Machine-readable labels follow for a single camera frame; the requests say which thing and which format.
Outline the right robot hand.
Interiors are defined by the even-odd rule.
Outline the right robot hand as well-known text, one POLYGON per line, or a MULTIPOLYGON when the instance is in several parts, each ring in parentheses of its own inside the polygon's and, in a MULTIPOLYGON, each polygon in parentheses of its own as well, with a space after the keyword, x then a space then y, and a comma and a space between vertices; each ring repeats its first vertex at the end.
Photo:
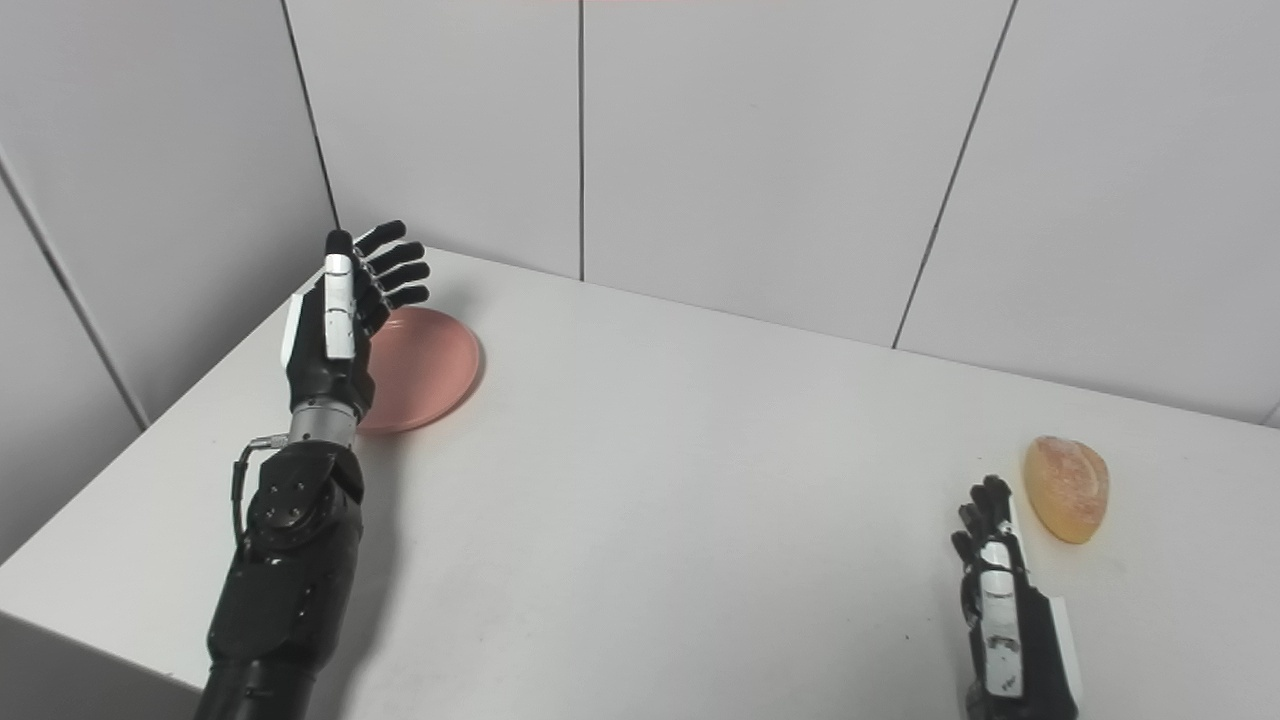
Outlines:
POLYGON ((951 536, 963 562, 960 602, 975 679, 969 719, 1076 719, 1052 600, 1032 582, 1016 532, 1012 492, 997 475, 972 486, 951 536))

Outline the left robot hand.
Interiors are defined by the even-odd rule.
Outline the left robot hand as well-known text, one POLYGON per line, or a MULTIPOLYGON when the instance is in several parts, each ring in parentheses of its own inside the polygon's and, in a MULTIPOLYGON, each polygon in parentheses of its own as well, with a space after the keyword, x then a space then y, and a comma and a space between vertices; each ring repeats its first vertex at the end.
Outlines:
POLYGON ((355 237, 328 233, 316 279, 289 305, 282 356, 289 406, 334 401, 362 420, 372 406, 372 337, 401 307, 422 304, 430 266, 402 220, 355 237))

